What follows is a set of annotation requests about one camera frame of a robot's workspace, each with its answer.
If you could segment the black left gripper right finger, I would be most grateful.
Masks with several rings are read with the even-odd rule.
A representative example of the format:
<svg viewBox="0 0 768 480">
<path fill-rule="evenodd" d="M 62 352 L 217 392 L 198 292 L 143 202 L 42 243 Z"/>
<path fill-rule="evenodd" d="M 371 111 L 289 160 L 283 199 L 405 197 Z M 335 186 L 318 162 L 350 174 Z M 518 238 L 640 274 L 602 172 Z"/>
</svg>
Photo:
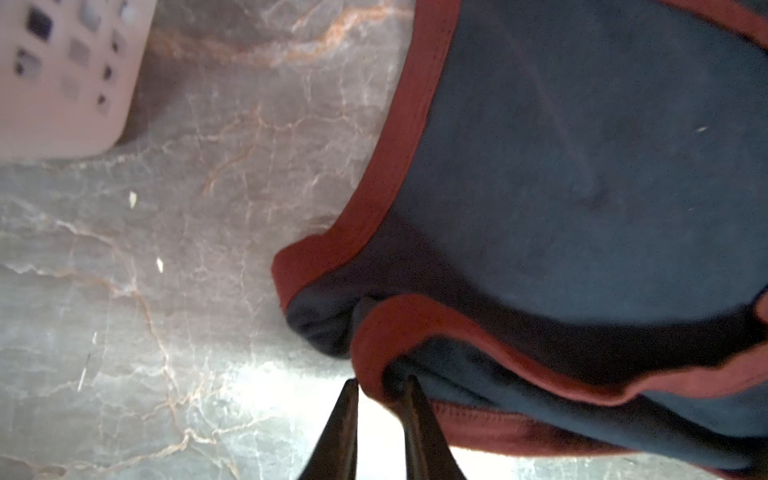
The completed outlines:
<svg viewBox="0 0 768 480">
<path fill-rule="evenodd" d="M 409 376 L 404 385 L 401 424 L 409 480 L 466 479 L 415 376 Z"/>
</svg>

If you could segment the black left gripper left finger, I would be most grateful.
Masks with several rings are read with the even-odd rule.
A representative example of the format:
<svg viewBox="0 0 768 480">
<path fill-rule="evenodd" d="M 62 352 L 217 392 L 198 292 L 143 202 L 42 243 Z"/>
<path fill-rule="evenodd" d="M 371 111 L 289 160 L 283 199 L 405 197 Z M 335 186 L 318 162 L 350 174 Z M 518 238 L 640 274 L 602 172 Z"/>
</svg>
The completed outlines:
<svg viewBox="0 0 768 480">
<path fill-rule="evenodd" d="M 357 471 L 359 384 L 347 380 L 299 480 L 354 480 Z"/>
</svg>

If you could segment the navy tank top red trim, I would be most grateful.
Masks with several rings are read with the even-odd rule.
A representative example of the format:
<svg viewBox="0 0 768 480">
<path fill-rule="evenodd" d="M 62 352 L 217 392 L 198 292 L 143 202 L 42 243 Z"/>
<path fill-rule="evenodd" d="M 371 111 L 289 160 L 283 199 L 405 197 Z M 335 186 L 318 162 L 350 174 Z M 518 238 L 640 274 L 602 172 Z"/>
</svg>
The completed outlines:
<svg viewBox="0 0 768 480">
<path fill-rule="evenodd" d="M 767 475 L 767 9 L 419 1 L 364 176 L 272 275 L 447 440 Z"/>
</svg>

